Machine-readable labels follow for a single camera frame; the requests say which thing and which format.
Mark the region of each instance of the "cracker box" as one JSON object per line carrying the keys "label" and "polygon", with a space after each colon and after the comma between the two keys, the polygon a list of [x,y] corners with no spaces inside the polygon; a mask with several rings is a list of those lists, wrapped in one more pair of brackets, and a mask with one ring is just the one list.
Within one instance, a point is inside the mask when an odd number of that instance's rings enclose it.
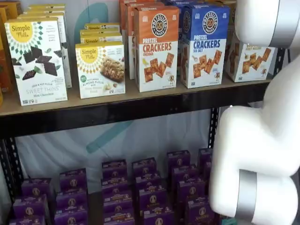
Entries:
{"label": "cracker box", "polygon": [[58,192],[56,196],[56,206],[58,209],[83,205],[87,204],[87,202],[87,191],[82,188],[61,191]]}
{"label": "cracker box", "polygon": [[132,208],[131,191],[103,195],[103,212],[120,212]]}
{"label": "cracker box", "polygon": [[9,225],[46,225],[44,216],[30,216],[22,219],[12,219]]}
{"label": "cracker box", "polygon": [[66,101],[57,18],[9,20],[5,27],[21,105]]}
{"label": "cracker box", "polygon": [[103,178],[114,178],[119,176],[127,176],[126,160],[114,160],[102,163]]}
{"label": "cracker box", "polygon": [[60,189],[87,188],[85,168],[60,173]]}
{"label": "cracker box", "polygon": [[127,176],[104,178],[101,180],[102,193],[111,194],[129,190]]}
{"label": "cracker box", "polygon": [[103,225],[134,225],[135,215],[133,209],[123,210],[121,212],[111,212],[103,214]]}
{"label": "cracker box", "polygon": [[61,43],[61,54],[60,57],[63,60],[63,68],[65,72],[66,86],[67,88],[72,87],[71,82],[71,71],[70,71],[70,59],[69,59],[69,51],[68,51],[68,42],[67,42],[67,28],[65,23],[64,13],[39,13],[33,12],[29,14],[21,14],[18,18],[26,19],[26,18],[47,18],[54,17],[58,19],[58,27],[59,27],[59,35],[60,35],[60,43]]}
{"label": "cracker box", "polygon": [[161,185],[161,176],[159,171],[144,174],[135,178],[135,189],[140,190],[154,185]]}
{"label": "cracker box", "polygon": [[140,92],[176,87],[179,9],[135,10],[135,79]]}
{"label": "cracker box", "polygon": [[156,161],[154,157],[135,161],[132,163],[133,175],[142,176],[147,173],[154,173],[157,171]]}
{"label": "cracker box", "polygon": [[185,224],[215,224],[215,213],[210,208],[208,198],[199,197],[187,202]]}
{"label": "cracker box", "polygon": [[77,44],[75,48],[81,99],[125,93],[121,42]]}
{"label": "cracker box", "polygon": [[220,84],[229,7],[189,5],[182,14],[181,81],[187,88]]}
{"label": "cracker box", "polygon": [[118,41],[122,42],[122,35],[117,33],[102,33],[102,34],[82,34],[80,36],[81,44],[93,44],[97,42]]}
{"label": "cracker box", "polygon": [[88,221],[87,205],[70,206],[57,210],[54,220],[56,225],[81,224],[81,222],[86,222]]}
{"label": "cracker box", "polygon": [[129,71],[129,78],[135,78],[135,25],[134,25],[134,10],[138,6],[164,6],[162,2],[143,2],[143,3],[128,3],[125,6],[125,20],[126,20],[126,69]]}
{"label": "cracker box", "polygon": [[275,48],[248,45],[233,35],[226,72],[234,82],[265,80]]}
{"label": "cracker box", "polygon": [[175,224],[174,211],[169,205],[144,211],[144,225],[173,225]]}

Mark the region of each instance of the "sweet thins box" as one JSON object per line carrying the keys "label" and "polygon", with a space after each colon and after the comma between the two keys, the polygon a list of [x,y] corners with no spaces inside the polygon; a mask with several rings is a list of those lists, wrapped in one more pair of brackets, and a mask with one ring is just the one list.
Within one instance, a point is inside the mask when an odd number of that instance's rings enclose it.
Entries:
{"label": "sweet thins box", "polygon": [[88,221],[88,208],[86,205],[79,205],[57,210],[54,220],[58,225],[81,224],[81,222]]}
{"label": "sweet thins box", "polygon": [[154,173],[157,171],[156,161],[154,157],[135,161],[132,163],[132,172],[134,177],[142,176],[147,173]]}
{"label": "sweet thins box", "polygon": [[234,82],[265,80],[275,48],[248,45],[233,35],[226,72]]}
{"label": "sweet thins box", "polygon": [[56,206],[58,209],[67,208],[69,206],[77,206],[87,204],[87,193],[85,189],[70,189],[61,191],[56,196]]}
{"label": "sweet thins box", "polygon": [[66,101],[57,18],[9,20],[5,28],[21,105]]}
{"label": "sweet thins box", "polygon": [[116,194],[129,190],[127,176],[102,179],[101,185],[103,194]]}
{"label": "sweet thins box", "polygon": [[103,178],[114,178],[120,176],[127,176],[126,160],[114,160],[102,163]]}
{"label": "sweet thins box", "polygon": [[132,208],[131,191],[103,195],[103,212],[120,212]]}
{"label": "sweet thins box", "polygon": [[176,87],[179,9],[135,9],[135,79],[140,92]]}
{"label": "sweet thins box", "polygon": [[187,88],[220,84],[229,7],[189,5],[182,14],[181,81]]}
{"label": "sweet thins box", "polygon": [[85,168],[60,173],[60,189],[87,188]]}

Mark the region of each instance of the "cracker image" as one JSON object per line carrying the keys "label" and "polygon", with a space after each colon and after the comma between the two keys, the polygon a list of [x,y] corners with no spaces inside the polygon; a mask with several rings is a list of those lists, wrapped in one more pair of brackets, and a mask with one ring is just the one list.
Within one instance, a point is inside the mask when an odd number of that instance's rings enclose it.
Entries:
{"label": "cracker image", "polygon": [[205,71],[206,73],[210,74],[213,65],[214,65],[214,61],[213,61],[212,59],[208,59],[204,71]]}
{"label": "cracker image", "polygon": [[171,53],[168,53],[167,59],[165,60],[165,64],[167,65],[167,67],[169,67],[169,68],[172,67],[173,59],[174,59],[174,55]]}
{"label": "cracker image", "polygon": [[151,72],[151,67],[145,68],[144,72],[145,72],[145,81],[146,82],[153,81],[153,74]]}
{"label": "cracker image", "polygon": [[266,48],[266,50],[264,51],[264,54],[262,56],[262,60],[266,62],[270,56],[270,53],[271,53],[271,49]]}
{"label": "cracker image", "polygon": [[157,73],[158,72],[158,60],[157,60],[157,58],[153,59],[153,60],[150,60],[150,66],[151,66],[151,72],[152,73]]}
{"label": "cracker image", "polygon": [[215,57],[214,57],[214,62],[215,62],[217,65],[218,65],[219,62],[220,62],[221,55],[222,55],[222,52],[219,51],[219,50],[216,50]]}
{"label": "cracker image", "polygon": [[101,73],[103,76],[115,82],[122,82],[124,80],[124,66],[109,57],[102,61]]}
{"label": "cracker image", "polygon": [[262,57],[258,56],[257,60],[253,64],[253,69],[257,70],[261,65],[262,61],[263,61]]}

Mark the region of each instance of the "pretzel cracker box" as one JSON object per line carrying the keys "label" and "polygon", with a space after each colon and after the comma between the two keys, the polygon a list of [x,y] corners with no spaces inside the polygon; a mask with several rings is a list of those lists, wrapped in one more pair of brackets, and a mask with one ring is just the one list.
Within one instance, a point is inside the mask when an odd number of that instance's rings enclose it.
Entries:
{"label": "pretzel cracker box", "polygon": [[135,79],[140,92],[176,87],[179,9],[135,10]]}
{"label": "pretzel cracker box", "polygon": [[187,88],[220,84],[229,7],[189,5],[182,14],[181,81]]}

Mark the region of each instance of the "blue cracker box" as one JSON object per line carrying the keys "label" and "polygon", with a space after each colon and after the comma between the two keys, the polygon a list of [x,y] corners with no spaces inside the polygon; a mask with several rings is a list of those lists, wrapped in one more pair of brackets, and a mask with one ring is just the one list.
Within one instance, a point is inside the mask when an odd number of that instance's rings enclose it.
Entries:
{"label": "blue cracker box", "polygon": [[87,204],[86,189],[70,189],[68,191],[61,191],[56,196],[56,206],[58,209],[67,208],[69,206],[77,206]]}
{"label": "blue cracker box", "polygon": [[183,8],[180,79],[187,88],[221,84],[229,12],[207,3]]}
{"label": "blue cracker box", "polygon": [[120,176],[127,176],[126,160],[114,160],[102,163],[103,178],[114,178]]}
{"label": "blue cracker box", "polygon": [[102,179],[101,186],[103,194],[116,194],[122,191],[129,190],[128,178],[125,176],[112,179]]}
{"label": "blue cracker box", "polygon": [[55,225],[81,224],[81,222],[88,224],[88,207],[79,205],[57,210],[54,220]]}

